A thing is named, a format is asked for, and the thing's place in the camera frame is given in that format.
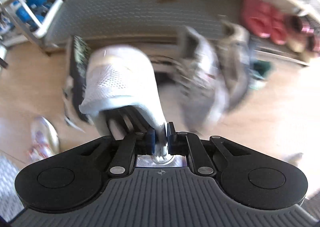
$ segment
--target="pink object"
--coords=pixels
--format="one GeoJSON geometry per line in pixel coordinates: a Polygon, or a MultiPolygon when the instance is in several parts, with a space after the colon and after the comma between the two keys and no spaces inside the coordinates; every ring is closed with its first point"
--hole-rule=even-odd
{"type": "Polygon", "coordinates": [[[261,0],[244,0],[241,11],[243,25],[261,38],[271,35],[271,6],[261,0]]]}
{"type": "Polygon", "coordinates": [[[320,51],[320,38],[315,35],[309,36],[307,49],[312,52],[319,52],[320,51]]]}
{"type": "Polygon", "coordinates": [[[260,38],[270,38],[277,45],[287,42],[284,15],[271,4],[261,0],[244,0],[241,20],[251,33],[260,38]]]}
{"type": "Polygon", "coordinates": [[[272,32],[270,39],[277,45],[284,45],[287,42],[287,31],[281,21],[272,21],[272,32]]]}

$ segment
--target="fabric item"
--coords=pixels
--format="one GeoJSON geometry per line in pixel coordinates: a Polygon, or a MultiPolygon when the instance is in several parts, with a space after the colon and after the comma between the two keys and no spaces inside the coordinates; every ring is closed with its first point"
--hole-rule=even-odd
{"type": "Polygon", "coordinates": [[[63,89],[66,122],[77,128],[81,122],[91,123],[90,119],[79,111],[86,88],[86,71],[91,49],[78,36],[72,36],[67,44],[67,77],[63,89]]]}
{"type": "Polygon", "coordinates": [[[228,107],[228,92],[211,43],[190,27],[178,35],[182,58],[175,81],[183,119],[189,131],[200,132],[220,119],[228,107]]]}
{"type": "Polygon", "coordinates": [[[5,156],[0,155],[0,216],[9,222],[23,210],[23,205],[14,189],[18,168],[5,156]]]}
{"type": "Polygon", "coordinates": [[[248,48],[250,34],[244,27],[229,22],[223,25],[225,37],[217,43],[217,54],[229,94],[228,110],[232,110],[248,92],[251,52],[256,44],[248,48]]]}
{"type": "Polygon", "coordinates": [[[44,117],[37,117],[31,123],[31,137],[32,147],[27,154],[32,163],[60,152],[57,132],[44,117]]]}
{"type": "Polygon", "coordinates": [[[140,50],[125,45],[95,51],[80,111],[94,114],[129,105],[139,112],[145,109],[143,114],[153,128],[165,122],[150,60],[140,50]]]}

